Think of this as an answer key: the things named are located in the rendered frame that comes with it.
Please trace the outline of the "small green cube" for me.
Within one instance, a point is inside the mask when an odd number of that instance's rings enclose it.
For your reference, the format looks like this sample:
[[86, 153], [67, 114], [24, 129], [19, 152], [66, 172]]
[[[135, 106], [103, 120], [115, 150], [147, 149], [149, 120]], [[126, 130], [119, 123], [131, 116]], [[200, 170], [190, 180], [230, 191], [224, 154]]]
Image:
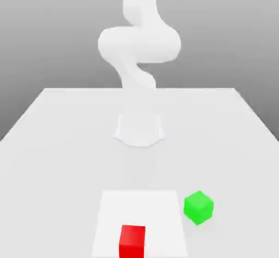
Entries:
[[184, 198], [184, 214], [196, 225], [210, 219], [213, 210], [213, 200], [200, 190]]

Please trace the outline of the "small red cube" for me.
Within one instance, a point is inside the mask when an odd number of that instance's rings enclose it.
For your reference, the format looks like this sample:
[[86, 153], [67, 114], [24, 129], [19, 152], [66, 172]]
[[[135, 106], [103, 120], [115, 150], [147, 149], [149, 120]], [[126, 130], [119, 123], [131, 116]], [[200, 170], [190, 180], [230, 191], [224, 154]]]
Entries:
[[145, 226], [122, 225], [119, 258], [144, 258]]

